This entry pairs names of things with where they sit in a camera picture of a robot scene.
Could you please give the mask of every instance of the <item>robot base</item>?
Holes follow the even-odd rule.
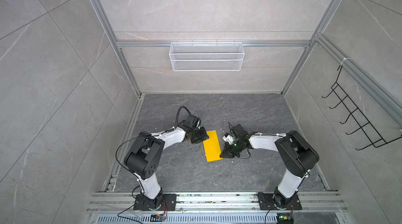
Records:
[[[261,210],[275,209],[274,195],[275,195],[274,193],[258,193],[257,194]],[[297,194],[292,196],[292,198],[290,198],[289,201],[280,209],[292,210],[291,205],[293,205],[293,210],[302,210],[300,200],[299,200],[299,197]]]
[[[163,210],[163,201],[166,202],[167,211],[174,211],[176,209],[176,194],[164,193],[162,194],[162,203],[157,207],[156,210]],[[135,197],[135,204],[133,210],[149,211],[153,208],[153,205],[146,201],[146,196],[143,194],[137,194]]]

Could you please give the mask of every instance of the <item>black cable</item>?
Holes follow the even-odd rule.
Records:
[[[283,205],[280,205],[280,206],[277,206],[277,207],[273,207],[273,208],[271,208],[270,210],[268,210],[268,212],[267,212],[267,214],[265,215],[265,218],[264,218],[264,224],[267,224],[267,215],[268,215],[268,213],[271,211],[271,210],[274,210],[275,208],[279,208],[279,207],[281,207],[281,206],[283,206]]]
[[[135,221],[135,222],[137,222],[137,223],[139,223],[139,224],[142,224],[142,222],[140,222],[140,221],[138,221],[138,220],[134,220],[134,219],[131,219],[131,218],[128,218],[128,217],[124,217],[124,216],[120,216],[120,215],[119,215],[119,214],[124,213],[124,212],[127,211],[128,209],[132,208],[134,205],[135,205],[135,204],[133,204],[132,206],[130,206],[130,207],[127,208],[126,210],[124,210],[124,211],[118,213],[117,216],[118,216],[118,217],[121,217],[121,218],[124,218],[124,219],[128,219],[128,220]]]
[[[248,148],[247,148],[247,152],[249,153],[249,156],[248,156],[247,158],[251,157],[251,154],[250,154],[250,151],[249,151]]]
[[[276,134],[256,134],[256,133],[254,133],[254,135],[256,135],[256,136],[277,136],[277,137],[283,137],[283,136],[281,136],[281,135],[276,135]]]
[[[135,187],[134,189],[133,189],[133,191],[131,192],[131,196],[135,199],[135,197],[134,197],[134,191],[138,188],[139,186],[137,186],[137,187]]]
[[[232,132],[232,128],[233,128],[233,126],[231,125],[231,123],[228,121],[228,124],[229,124],[229,132],[231,133]]]
[[[120,163],[119,159],[117,158],[117,153],[118,153],[120,147],[123,146],[125,143],[127,143],[128,141],[131,141],[131,140],[139,139],[139,138],[145,138],[145,137],[135,137],[135,138],[124,141],[123,143],[121,143],[121,145],[119,145],[119,147],[117,148],[116,153],[115,153],[115,158],[116,158],[116,161],[118,162],[118,164],[121,165],[127,171],[129,171],[131,174],[132,174],[132,172],[127,167],[123,166],[123,164]]]
[[[180,106],[180,107],[178,108],[178,110],[177,110],[176,120],[174,121],[174,128],[175,128],[175,129],[177,128],[178,114],[180,113],[180,110],[181,110],[182,108],[186,109],[186,111],[187,111],[189,114],[191,114],[191,112],[187,109],[186,106],[183,106],[183,105]]]
[[[138,187],[139,187],[139,186],[136,186],[136,187],[133,189],[133,191],[131,192],[131,196],[132,196],[134,199],[135,199],[135,197],[134,197],[134,191],[135,191]],[[142,223],[139,222],[138,220],[134,220],[134,219],[131,219],[131,218],[128,218],[128,217],[124,217],[124,216],[120,216],[120,215],[119,215],[119,214],[124,213],[124,212],[127,211],[128,209],[132,208],[134,205],[132,205],[132,206],[130,206],[129,208],[127,208],[126,210],[124,210],[124,211],[118,213],[117,216],[118,216],[118,217],[121,217],[121,218],[124,218],[124,219],[132,220],[132,221],[135,221],[135,222],[138,222],[138,223],[142,224]]]

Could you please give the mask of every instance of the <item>gray marble floor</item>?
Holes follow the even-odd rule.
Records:
[[[181,105],[200,117],[207,131],[217,131],[221,148],[228,121],[242,124],[248,132],[286,133],[297,129],[279,94],[154,94],[145,95],[133,137],[141,131],[151,133],[172,127]],[[184,141],[164,150],[156,175],[164,191],[273,191],[285,172],[279,153],[259,149],[250,153],[248,159],[207,162],[202,143]],[[310,174],[300,191],[323,191],[316,169]],[[116,191],[128,192],[137,184],[133,175],[121,169]]]

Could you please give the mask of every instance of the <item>black joint housing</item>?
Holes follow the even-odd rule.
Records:
[[[142,131],[124,158],[124,164],[131,172],[140,175],[142,179],[148,179],[158,168],[164,145],[163,140]],[[145,153],[143,150],[148,148],[148,153]]]
[[[298,177],[304,176],[320,159],[313,147],[294,130],[275,141],[275,145],[286,168]]]
[[[192,144],[198,144],[209,139],[205,127],[198,128],[200,124],[201,120],[199,117],[189,114],[185,120],[178,124],[178,127],[186,131],[185,140],[190,139]]]

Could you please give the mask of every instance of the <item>enclosure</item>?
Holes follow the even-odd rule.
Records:
[[[296,130],[319,161],[302,209],[267,213],[278,152],[169,146],[165,223],[401,223],[401,31],[401,0],[0,0],[0,222],[136,223],[117,217],[139,179],[115,156],[184,105],[221,150],[230,122]]]

